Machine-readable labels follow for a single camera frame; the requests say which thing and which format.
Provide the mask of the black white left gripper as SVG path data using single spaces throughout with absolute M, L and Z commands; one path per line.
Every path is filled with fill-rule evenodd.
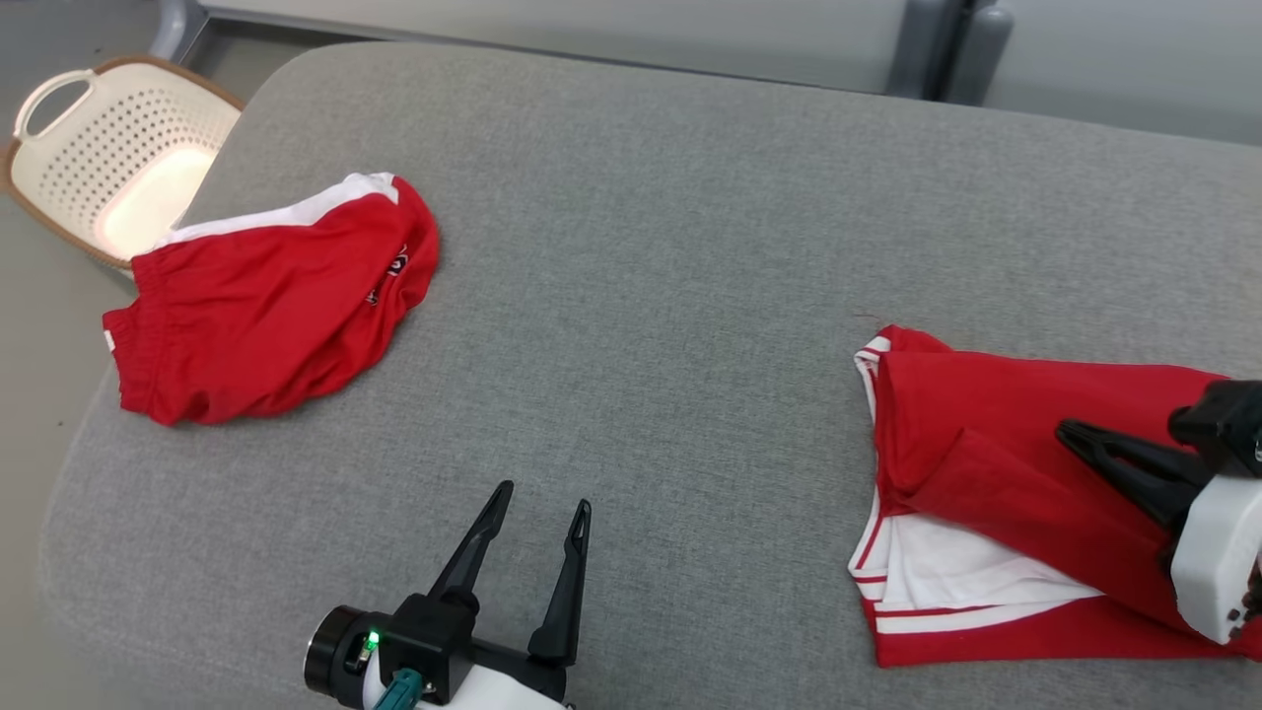
M 480 610 L 475 586 L 490 544 L 509 515 L 512 480 L 501 480 L 429 590 L 433 602 Z M 581 647 L 591 499 L 581 499 L 562 545 L 564 561 L 528 652 L 480 641 L 456 649 L 448 668 L 425 677 L 420 709 L 568 709 L 569 670 Z

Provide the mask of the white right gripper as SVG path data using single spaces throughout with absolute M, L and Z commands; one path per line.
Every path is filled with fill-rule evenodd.
M 1056 440 L 1162 528 L 1185 522 L 1170 566 L 1179 614 L 1217 644 L 1238 638 L 1259 557 L 1261 480 L 1212 479 L 1193 453 L 1078 419 L 1059 422 Z

